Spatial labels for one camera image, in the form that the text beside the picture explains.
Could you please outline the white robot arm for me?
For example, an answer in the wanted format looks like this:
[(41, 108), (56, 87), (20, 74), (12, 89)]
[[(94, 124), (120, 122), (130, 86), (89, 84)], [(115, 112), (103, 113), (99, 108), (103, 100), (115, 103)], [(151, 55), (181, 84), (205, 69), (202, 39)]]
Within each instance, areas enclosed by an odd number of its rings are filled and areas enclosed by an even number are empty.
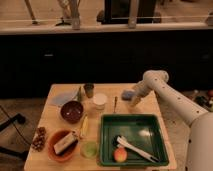
[(185, 171), (213, 171), (213, 112), (207, 111), (167, 84), (164, 70), (148, 70), (133, 86), (131, 100), (137, 105), (151, 91), (155, 91), (180, 115), (190, 127)]

